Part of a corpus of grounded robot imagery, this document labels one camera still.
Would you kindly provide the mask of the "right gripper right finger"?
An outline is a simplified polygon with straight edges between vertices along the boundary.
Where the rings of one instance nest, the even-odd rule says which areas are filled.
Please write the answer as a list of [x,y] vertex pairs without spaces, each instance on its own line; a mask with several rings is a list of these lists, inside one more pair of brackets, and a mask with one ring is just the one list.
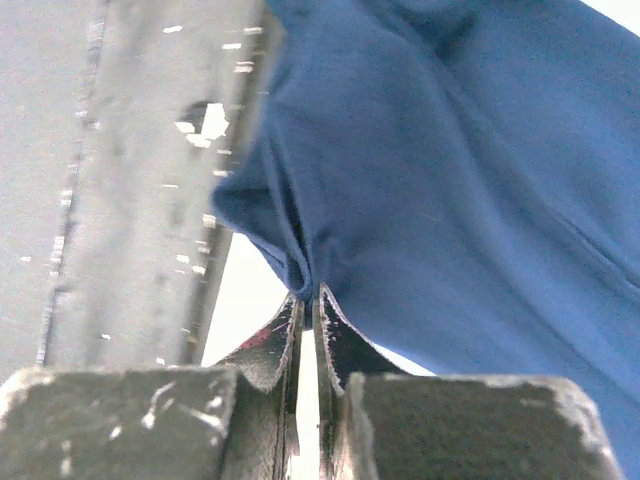
[[330,289],[313,304],[323,479],[620,479],[572,381],[418,376],[382,355]]

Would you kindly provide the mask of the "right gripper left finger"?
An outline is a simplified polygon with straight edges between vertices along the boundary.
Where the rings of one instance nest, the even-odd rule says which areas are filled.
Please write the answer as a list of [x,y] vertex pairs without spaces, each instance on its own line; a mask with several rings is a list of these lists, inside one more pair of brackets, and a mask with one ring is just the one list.
[[304,305],[210,367],[52,370],[1,388],[5,479],[286,479]]

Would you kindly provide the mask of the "navy blue t shirt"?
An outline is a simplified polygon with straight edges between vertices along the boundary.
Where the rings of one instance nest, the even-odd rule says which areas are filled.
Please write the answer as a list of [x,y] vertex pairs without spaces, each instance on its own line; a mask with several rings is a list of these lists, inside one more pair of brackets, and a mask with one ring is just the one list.
[[214,190],[294,294],[439,374],[546,374],[639,475],[639,39],[580,1],[273,1]]

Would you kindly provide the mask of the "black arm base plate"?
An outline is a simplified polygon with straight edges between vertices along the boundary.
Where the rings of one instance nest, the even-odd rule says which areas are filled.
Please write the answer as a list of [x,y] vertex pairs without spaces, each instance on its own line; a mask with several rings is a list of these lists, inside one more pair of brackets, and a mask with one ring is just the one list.
[[241,161],[279,27],[262,1],[97,1],[36,361],[197,364],[231,244],[209,202]]

